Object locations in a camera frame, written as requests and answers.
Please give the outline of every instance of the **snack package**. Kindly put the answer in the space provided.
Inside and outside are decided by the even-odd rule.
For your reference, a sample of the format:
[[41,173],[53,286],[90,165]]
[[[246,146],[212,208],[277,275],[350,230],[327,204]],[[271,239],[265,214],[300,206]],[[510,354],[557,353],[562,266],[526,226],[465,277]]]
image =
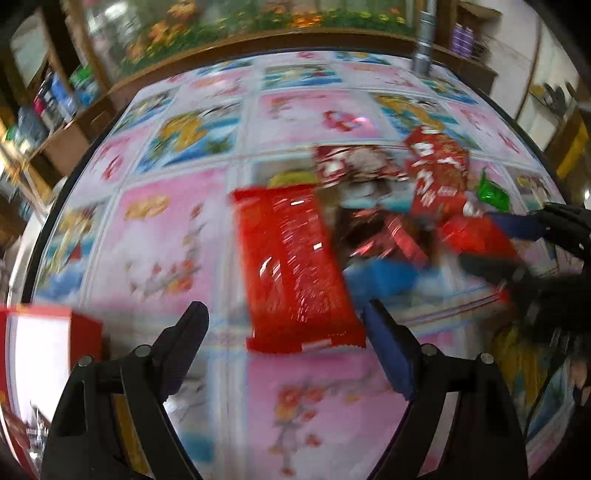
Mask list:
[[377,145],[322,145],[316,147],[315,158],[319,182],[324,187],[345,180],[408,178],[386,150]]
[[410,218],[380,208],[339,213],[338,236],[350,248],[349,257],[391,258],[406,260],[415,268],[427,266],[423,247],[429,243],[428,234]]
[[511,199],[509,194],[494,181],[488,179],[486,176],[486,169],[482,169],[482,176],[480,177],[480,184],[476,195],[479,200],[492,205],[501,212],[509,212],[511,210]]
[[439,130],[424,125],[415,128],[404,140],[414,153],[415,159],[408,162],[407,171],[414,176],[423,165],[444,160],[456,166],[462,173],[468,170],[468,152],[453,138]]
[[454,216],[437,228],[441,241],[455,253],[519,259],[509,237],[490,217]]
[[417,127],[405,139],[414,153],[407,170],[416,178],[411,205],[414,216],[447,219],[453,215],[480,216],[466,198],[468,155],[448,135],[430,127]]
[[235,190],[242,274],[252,319],[249,350],[365,347],[309,185]]

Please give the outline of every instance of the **green candy wrapper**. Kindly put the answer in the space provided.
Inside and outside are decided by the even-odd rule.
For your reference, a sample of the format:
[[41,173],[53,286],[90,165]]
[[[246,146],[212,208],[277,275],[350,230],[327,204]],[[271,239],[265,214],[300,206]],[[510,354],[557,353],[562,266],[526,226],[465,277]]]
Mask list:
[[511,210],[509,194],[498,184],[486,177],[486,169],[482,170],[480,185],[478,185],[476,195],[481,201],[492,205],[501,212],[509,212]]

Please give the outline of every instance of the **red candy package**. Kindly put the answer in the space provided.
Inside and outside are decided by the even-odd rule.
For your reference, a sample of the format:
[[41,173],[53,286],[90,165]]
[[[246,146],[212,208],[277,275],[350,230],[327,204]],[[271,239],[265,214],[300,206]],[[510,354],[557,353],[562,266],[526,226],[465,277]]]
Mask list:
[[408,162],[408,172],[416,175],[423,165],[444,161],[454,165],[462,174],[468,170],[468,153],[453,138],[430,127],[415,128],[404,140],[407,147],[415,154],[415,159]]
[[489,217],[455,216],[437,228],[441,241],[455,253],[519,260],[511,240]]
[[249,350],[365,347],[365,330],[347,295],[313,192],[311,186],[298,185],[232,193],[252,319]]
[[481,215],[464,194],[468,156],[453,138],[421,126],[405,143],[415,155],[407,165],[409,174],[417,179],[411,205],[414,216],[445,220],[453,215]]

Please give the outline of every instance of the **glass panel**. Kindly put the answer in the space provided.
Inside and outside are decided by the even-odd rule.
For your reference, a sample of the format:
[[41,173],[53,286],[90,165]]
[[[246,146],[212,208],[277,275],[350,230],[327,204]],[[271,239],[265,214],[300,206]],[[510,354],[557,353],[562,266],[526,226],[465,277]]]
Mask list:
[[306,27],[412,35],[414,0],[83,0],[112,80],[233,35]]

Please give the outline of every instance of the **blue gripper pad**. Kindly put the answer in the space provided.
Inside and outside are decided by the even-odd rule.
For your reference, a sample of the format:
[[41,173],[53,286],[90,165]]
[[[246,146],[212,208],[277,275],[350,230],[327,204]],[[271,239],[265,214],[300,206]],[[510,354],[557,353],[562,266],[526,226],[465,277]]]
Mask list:
[[379,300],[366,304],[361,320],[392,388],[412,400],[420,379],[421,345],[408,328],[394,321]]

